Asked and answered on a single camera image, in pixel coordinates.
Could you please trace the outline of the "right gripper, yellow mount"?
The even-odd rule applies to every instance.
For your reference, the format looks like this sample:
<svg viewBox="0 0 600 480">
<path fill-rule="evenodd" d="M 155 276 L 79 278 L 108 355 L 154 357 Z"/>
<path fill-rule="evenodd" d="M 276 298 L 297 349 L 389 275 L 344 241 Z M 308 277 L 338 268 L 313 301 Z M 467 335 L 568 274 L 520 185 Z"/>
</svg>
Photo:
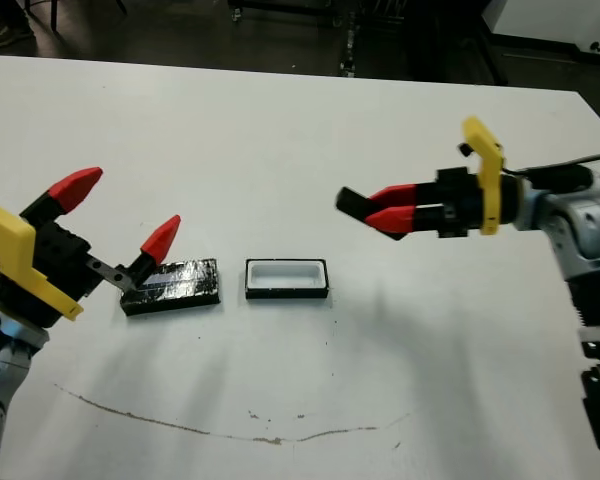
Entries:
<svg viewBox="0 0 600 480">
<path fill-rule="evenodd" d="M 370 196 L 384 209 L 366 217 L 366 224 L 395 240 L 440 226 L 441 237 L 462 237 L 477 230 L 489 236 L 515 221 L 522 196 L 521 179 L 504 171 L 503 147 L 476 116 L 462 122 L 459 151 L 479 158 L 475 173 L 466 167 L 441 169 L 435 182 L 385 187 Z"/>
</svg>

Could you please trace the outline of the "left gripper, yellow mount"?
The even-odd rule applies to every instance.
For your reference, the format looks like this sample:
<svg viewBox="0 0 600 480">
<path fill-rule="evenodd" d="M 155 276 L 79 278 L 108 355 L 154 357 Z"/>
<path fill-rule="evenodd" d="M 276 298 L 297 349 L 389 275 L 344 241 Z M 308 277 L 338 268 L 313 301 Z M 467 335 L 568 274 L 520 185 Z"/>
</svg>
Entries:
<svg viewBox="0 0 600 480">
<path fill-rule="evenodd" d="M 53 222 L 80 205 L 102 174 L 100 167 L 91 167 L 66 176 L 20 217 L 0 207 L 0 310 L 49 328 L 61 317 L 75 320 L 83 312 L 79 301 L 101 281 L 134 290 L 161 265 L 178 232 L 179 215 L 158 227 L 123 270 L 91 256 L 87 241 Z"/>
</svg>

